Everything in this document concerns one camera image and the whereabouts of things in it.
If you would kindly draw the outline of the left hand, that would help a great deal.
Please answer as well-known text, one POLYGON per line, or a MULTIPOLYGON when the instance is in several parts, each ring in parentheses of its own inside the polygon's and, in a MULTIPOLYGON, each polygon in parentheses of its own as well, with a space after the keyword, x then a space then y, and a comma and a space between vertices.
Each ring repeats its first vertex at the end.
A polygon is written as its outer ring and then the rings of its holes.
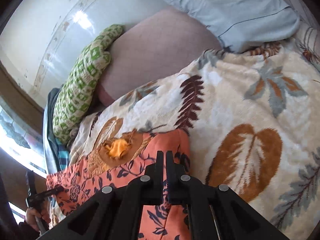
POLYGON ((37 224, 36 218, 43 219, 47 224, 50 223, 50 215, 47 211, 47 208, 42 206, 41 212, 37 211, 35 208, 27 208, 25 221, 31 226, 34 230, 40 232, 39 226, 37 224))

